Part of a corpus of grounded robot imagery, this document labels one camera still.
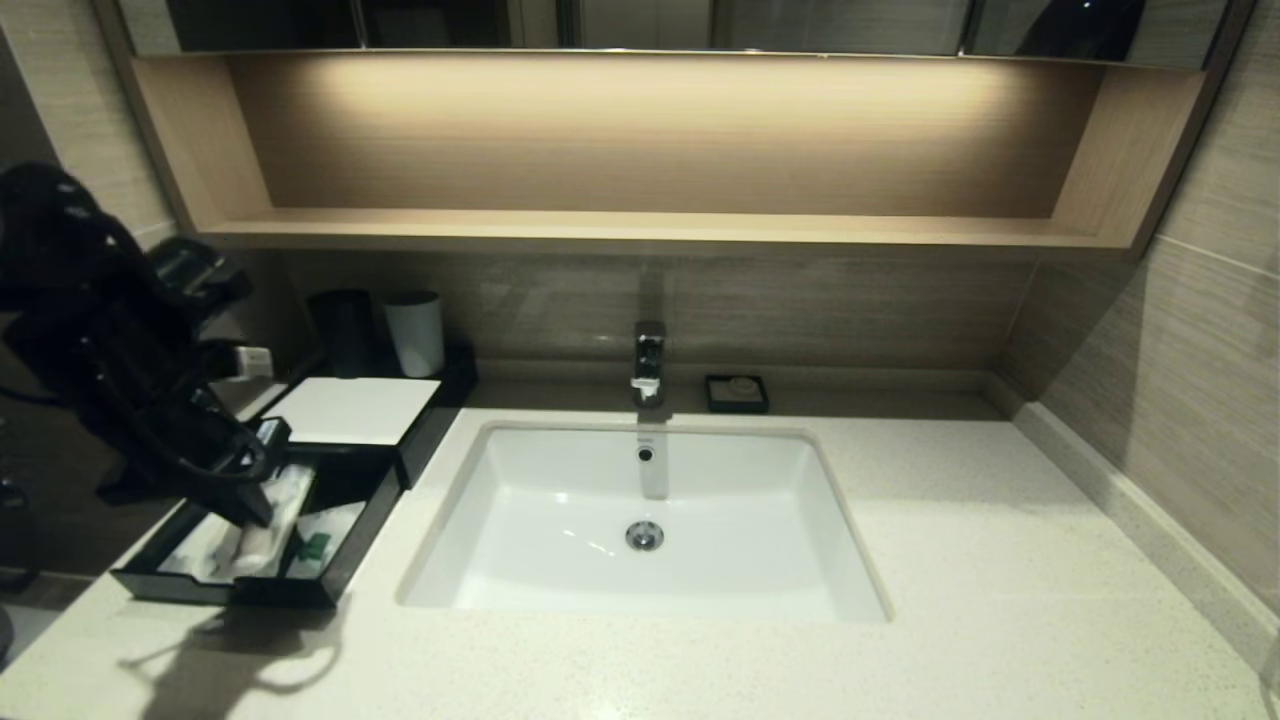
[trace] white quartz countertop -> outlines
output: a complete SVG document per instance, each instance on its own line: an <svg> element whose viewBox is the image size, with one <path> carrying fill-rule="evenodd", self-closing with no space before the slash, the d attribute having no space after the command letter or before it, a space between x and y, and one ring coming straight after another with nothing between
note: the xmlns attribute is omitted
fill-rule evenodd
<svg viewBox="0 0 1280 720"><path fill-rule="evenodd" d="M1256 674L1070 480L980 400L948 402L972 413L669 423L810 433L887 625L401 605L481 428L634 423L467 409L337 615L136 602L102 578L0 674L0 717L1274 717Z"/></svg>

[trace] undermount sink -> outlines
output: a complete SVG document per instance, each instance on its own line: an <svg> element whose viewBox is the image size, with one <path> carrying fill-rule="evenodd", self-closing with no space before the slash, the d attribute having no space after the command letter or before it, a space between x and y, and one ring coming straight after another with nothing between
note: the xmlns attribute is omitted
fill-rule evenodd
<svg viewBox="0 0 1280 720"><path fill-rule="evenodd" d="M800 436L490 428L440 521L404 605L887 621Z"/></svg>

